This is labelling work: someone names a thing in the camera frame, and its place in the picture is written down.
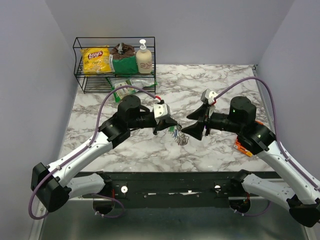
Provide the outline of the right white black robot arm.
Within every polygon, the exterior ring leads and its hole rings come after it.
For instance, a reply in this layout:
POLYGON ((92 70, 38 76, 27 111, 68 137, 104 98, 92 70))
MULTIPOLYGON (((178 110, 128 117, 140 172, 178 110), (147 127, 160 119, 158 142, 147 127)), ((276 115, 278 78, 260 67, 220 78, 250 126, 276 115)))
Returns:
POLYGON ((187 116, 196 122, 181 131, 201 140, 211 129, 237 134, 238 142, 257 156, 287 183, 280 186, 255 174, 241 170, 230 183, 230 191, 241 196, 245 192, 261 196, 286 209, 292 218, 305 227, 320 221, 320 182, 277 142, 276 135, 264 124, 256 121, 257 108, 244 96, 230 101, 229 113, 217 113, 214 106, 204 100, 201 107, 187 116))

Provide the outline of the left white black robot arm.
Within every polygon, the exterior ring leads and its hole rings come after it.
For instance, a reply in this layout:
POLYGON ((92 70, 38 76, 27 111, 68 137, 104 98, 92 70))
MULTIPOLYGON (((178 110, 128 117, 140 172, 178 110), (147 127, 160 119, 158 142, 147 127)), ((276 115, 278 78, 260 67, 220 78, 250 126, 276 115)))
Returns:
POLYGON ((38 198, 48 213, 61 208, 69 199, 87 194, 104 198, 111 185, 100 173, 77 178, 76 175, 101 155, 110 152, 131 136, 133 130, 152 129, 154 135, 170 127, 180 127, 171 118, 170 107, 161 100, 152 109, 141 104, 136 95, 125 96, 116 113, 98 124, 93 135, 66 156, 32 169, 32 198, 38 198))

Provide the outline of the orange packet near arm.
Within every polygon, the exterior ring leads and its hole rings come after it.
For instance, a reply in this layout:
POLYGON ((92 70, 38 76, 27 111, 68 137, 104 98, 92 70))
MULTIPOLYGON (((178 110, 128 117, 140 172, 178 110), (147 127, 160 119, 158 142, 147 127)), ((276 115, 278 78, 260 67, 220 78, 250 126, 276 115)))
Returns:
POLYGON ((248 151, 245 147, 243 147, 241 145, 241 143, 238 141, 238 138, 236 138, 236 140, 235 140, 234 147, 236 150, 238 150, 239 152, 241 152, 242 154, 244 154, 248 157, 253 156, 253 154, 250 151, 248 151))

